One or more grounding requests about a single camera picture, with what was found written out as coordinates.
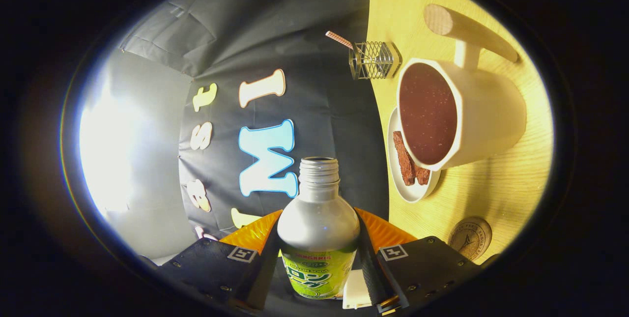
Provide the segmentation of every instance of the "mug handle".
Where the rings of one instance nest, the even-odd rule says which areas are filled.
[[[503,37],[469,17],[434,3],[424,8],[429,30],[457,40],[454,62],[464,69],[476,69],[481,48],[517,62],[517,52]]]

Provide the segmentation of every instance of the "melon soda bottle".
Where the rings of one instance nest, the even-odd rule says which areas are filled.
[[[356,255],[360,224],[339,196],[339,162],[308,157],[299,165],[299,195],[277,223],[286,273],[297,294],[328,299],[343,288]]]

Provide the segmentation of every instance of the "brownie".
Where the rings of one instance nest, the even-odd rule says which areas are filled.
[[[415,177],[417,178],[417,182],[420,185],[427,185],[429,183],[430,170],[422,169],[422,167],[415,165],[415,163],[413,163],[413,165],[415,166]]]
[[[415,183],[415,169],[413,168],[415,163],[413,163],[411,156],[406,152],[406,147],[404,147],[404,141],[402,140],[402,132],[393,132],[393,143],[395,144],[395,150],[398,152],[398,162],[400,163],[404,184],[413,185]]]

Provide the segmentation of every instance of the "bottle label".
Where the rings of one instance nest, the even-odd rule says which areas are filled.
[[[306,252],[284,245],[282,260],[290,285],[308,299],[328,299],[339,294],[352,268],[355,246],[328,252]]]

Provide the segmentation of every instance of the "wire basket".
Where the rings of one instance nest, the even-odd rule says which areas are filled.
[[[400,52],[391,42],[352,43],[352,46],[349,62],[355,80],[393,77],[402,63]]]

